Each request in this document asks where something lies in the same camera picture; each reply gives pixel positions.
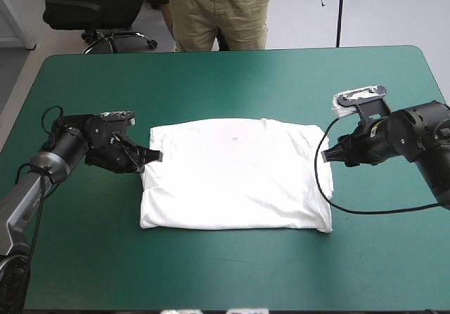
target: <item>white object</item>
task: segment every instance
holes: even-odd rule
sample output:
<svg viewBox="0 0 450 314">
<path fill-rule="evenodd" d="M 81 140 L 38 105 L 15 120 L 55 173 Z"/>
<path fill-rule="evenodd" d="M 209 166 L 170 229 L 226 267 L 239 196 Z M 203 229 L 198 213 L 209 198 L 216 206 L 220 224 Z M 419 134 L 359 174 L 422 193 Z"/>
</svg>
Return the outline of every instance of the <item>white object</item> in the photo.
<svg viewBox="0 0 450 314">
<path fill-rule="evenodd" d="M 142 174 L 141 227 L 205 230 L 316 228 L 331 231 L 316 187 L 314 155 L 323 132 L 271 119 L 207 119 L 150 130 L 162 162 Z M 328 148 L 328 139 L 321 150 Z M 333 192 L 329 163 L 319 181 Z"/>
<path fill-rule="evenodd" d="M 33 49 L 36 46 L 9 0 L 0 0 L 0 25 L 11 28 L 11 33 L 6 37 L 0 36 L 0 47 L 24 46 L 26 49 Z"/>
</svg>

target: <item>chair wheel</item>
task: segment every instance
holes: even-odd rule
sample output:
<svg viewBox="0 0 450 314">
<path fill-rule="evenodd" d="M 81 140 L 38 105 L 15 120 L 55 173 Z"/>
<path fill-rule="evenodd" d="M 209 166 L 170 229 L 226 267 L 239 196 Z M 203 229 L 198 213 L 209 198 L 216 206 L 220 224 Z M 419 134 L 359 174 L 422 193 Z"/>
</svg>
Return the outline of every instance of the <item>chair wheel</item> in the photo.
<svg viewBox="0 0 450 314">
<path fill-rule="evenodd" d="M 94 36 L 94 34 L 87 33 L 87 32 L 82 34 L 82 39 L 88 45 L 92 44 L 95 40 L 97 40 L 97 38 Z"/>
<path fill-rule="evenodd" d="M 158 45 L 158 43 L 155 40 L 150 40 L 147 41 L 148 47 L 150 48 L 150 50 L 154 50 L 156 48 L 156 46 Z"/>
</svg>

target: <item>khaki pants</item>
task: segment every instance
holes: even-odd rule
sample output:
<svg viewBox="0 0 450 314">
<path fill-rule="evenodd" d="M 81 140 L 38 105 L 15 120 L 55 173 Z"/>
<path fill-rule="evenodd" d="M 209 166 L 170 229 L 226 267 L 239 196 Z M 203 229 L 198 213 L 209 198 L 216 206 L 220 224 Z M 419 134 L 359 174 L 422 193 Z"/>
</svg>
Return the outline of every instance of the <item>khaki pants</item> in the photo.
<svg viewBox="0 0 450 314">
<path fill-rule="evenodd" d="M 269 0 L 169 0 L 178 51 L 211 51 L 220 28 L 232 51 L 264 49 Z"/>
</svg>

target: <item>green table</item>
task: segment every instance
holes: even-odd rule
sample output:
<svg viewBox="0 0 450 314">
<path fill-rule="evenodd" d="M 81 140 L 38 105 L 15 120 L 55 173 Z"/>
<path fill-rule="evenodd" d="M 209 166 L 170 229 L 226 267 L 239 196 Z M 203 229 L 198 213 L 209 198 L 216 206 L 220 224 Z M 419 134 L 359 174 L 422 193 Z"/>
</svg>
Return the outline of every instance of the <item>green table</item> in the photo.
<svg viewBox="0 0 450 314">
<path fill-rule="evenodd" d="M 387 87 L 392 110 L 442 96 L 412 46 L 61 55 L 44 63 L 0 154 L 0 195 L 45 139 L 50 105 L 66 114 L 136 111 L 129 135 L 217 117 L 267 117 L 323 129 L 337 92 Z M 357 116 L 332 130 L 335 139 Z M 355 209 L 433 202 L 403 158 L 348 169 L 333 163 L 335 201 Z M 141 181 L 80 164 L 46 201 L 27 308 L 272 310 L 450 308 L 450 213 L 394 216 L 333 210 L 329 235 L 315 230 L 201 231 L 139 227 Z"/>
</svg>

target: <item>tripod stand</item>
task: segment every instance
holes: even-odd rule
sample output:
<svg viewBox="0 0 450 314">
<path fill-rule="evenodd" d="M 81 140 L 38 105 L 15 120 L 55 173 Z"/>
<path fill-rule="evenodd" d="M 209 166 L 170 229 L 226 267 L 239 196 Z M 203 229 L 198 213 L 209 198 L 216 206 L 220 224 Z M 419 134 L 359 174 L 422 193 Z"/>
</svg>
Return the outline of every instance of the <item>tripod stand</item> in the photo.
<svg viewBox="0 0 450 314">
<path fill-rule="evenodd" d="M 342 6 L 344 5 L 344 0 L 339 0 L 339 14 L 337 15 L 337 34 L 336 34 L 336 47 L 340 45 L 340 30 L 342 26 Z"/>
</svg>

